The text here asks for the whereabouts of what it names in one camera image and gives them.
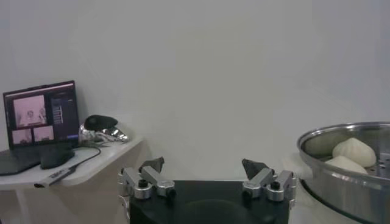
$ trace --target mouse cable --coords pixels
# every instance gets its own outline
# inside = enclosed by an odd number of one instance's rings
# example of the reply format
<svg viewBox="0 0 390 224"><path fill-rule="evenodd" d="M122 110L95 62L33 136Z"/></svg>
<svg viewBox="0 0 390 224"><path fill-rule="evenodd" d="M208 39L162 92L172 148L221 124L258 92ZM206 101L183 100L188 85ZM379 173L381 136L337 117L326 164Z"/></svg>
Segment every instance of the mouse cable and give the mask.
<svg viewBox="0 0 390 224"><path fill-rule="evenodd" d="M76 147L76 148L80 148L80 147L91 148L91 149L97 149L98 152L97 152L97 154L95 154L95 155L93 155L93 156L91 156L91 157L88 157L87 159L85 159L85 160L83 160L83 161L81 161L81 162L79 162L79 163L76 163L75 165L69 167L70 169L76 169L76 168L77 168L79 165L81 165L82 163L85 163L85 162L87 162L88 160L93 159L93 158L97 157L98 155L100 155L100 154L102 153L102 150L101 150L99 147L94 146L94 145L80 145L80 146L78 146L78 147Z"/></svg>

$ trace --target video feed on screen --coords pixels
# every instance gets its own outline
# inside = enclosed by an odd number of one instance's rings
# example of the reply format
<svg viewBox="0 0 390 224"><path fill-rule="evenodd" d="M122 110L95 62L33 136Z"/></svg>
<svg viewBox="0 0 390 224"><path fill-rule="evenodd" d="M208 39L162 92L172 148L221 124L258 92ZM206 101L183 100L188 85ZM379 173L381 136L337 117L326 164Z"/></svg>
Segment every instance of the video feed on screen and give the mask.
<svg viewBox="0 0 390 224"><path fill-rule="evenodd" d="M35 142L54 140L53 126L45 126L34 129Z"/></svg>
<svg viewBox="0 0 390 224"><path fill-rule="evenodd" d="M16 127L30 127L47 124L44 97L33 96L13 101Z"/></svg>
<svg viewBox="0 0 390 224"><path fill-rule="evenodd" d="M12 139L14 144L28 144L32 142L31 130L23 129L12 131Z"/></svg>

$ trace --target metal bracket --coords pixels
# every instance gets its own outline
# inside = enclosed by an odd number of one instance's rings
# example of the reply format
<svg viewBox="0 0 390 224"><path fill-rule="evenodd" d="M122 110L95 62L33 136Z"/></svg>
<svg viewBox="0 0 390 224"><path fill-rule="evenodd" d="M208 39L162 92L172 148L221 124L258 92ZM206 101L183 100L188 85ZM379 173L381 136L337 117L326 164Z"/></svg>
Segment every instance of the metal bracket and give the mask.
<svg viewBox="0 0 390 224"><path fill-rule="evenodd" d="M152 185L146 180L142 179L138 172L134 168L125 168L122 175L122 186L120 186L121 193L125 191L125 187L128 195L134 195L137 199L148 199L152 196Z"/></svg>
<svg viewBox="0 0 390 224"><path fill-rule="evenodd" d="M251 180L243 182L243 194L248 198L258 198L266 184L274 180L271 169L264 168Z"/></svg>
<svg viewBox="0 0 390 224"><path fill-rule="evenodd" d="M157 194L168 199L176 196L175 182L165 179L151 166L142 168L141 177L152 183L156 187Z"/></svg>
<svg viewBox="0 0 390 224"><path fill-rule="evenodd" d="M297 178L291 171L283 170L271 184L266 186L267 198L271 201L289 200L290 207L295 205Z"/></svg>

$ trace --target chrome object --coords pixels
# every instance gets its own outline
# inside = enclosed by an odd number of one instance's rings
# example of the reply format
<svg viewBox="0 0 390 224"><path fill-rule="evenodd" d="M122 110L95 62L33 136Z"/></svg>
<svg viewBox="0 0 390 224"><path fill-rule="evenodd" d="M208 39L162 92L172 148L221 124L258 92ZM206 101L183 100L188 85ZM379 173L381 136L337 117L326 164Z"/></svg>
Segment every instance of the chrome object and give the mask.
<svg viewBox="0 0 390 224"><path fill-rule="evenodd" d="M176 196L175 182L163 178L151 166L145 166L142 168L141 177L156 187L157 194L159 196L166 198L172 198Z"/></svg>
<svg viewBox="0 0 390 224"><path fill-rule="evenodd" d="M273 180L272 170L264 168L251 180L243 182L243 192L248 193L252 198L258 198L261 195L263 186L271 183Z"/></svg>
<svg viewBox="0 0 390 224"><path fill-rule="evenodd" d="M143 200L152 196L152 185L131 167L123 170L122 183L126 185L129 195L134 195L137 199Z"/></svg>
<svg viewBox="0 0 390 224"><path fill-rule="evenodd" d="M266 187L267 198L271 201L295 201L297 181L291 171L283 170L276 180Z"/></svg>
<svg viewBox="0 0 390 224"><path fill-rule="evenodd" d="M375 150L378 161L366 168L368 175L324 163L338 143L352 137ZM312 195L359 222L390 223L390 122L320 128L301 136L297 145L300 157L313 171L312 180L302 180Z"/></svg>
<svg viewBox="0 0 390 224"><path fill-rule="evenodd" d="M127 142L130 138L117 127L103 129L101 131L87 130L84 124L79 128L79 142Z"/></svg>

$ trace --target steamed bun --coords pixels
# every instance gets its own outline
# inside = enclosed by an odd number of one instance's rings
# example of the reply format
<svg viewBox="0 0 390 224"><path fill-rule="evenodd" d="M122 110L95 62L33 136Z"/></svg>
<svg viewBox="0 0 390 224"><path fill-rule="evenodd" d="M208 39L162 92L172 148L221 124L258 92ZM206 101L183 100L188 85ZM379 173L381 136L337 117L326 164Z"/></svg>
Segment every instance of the steamed bun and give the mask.
<svg viewBox="0 0 390 224"><path fill-rule="evenodd" d="M367 174L367 171L361 165L353 162L351 159L348 159L345 156L337 156L331 160L326 161L325 163L343 168L345 170Z"/></svg>
<svg viewBox="0 0 390 224"><path fill-rule="evenodd" d="M373 166L377 162L375 152L365 143L350 138L339 143L333 149L333 157L345 156L363 167Z"/></svg>

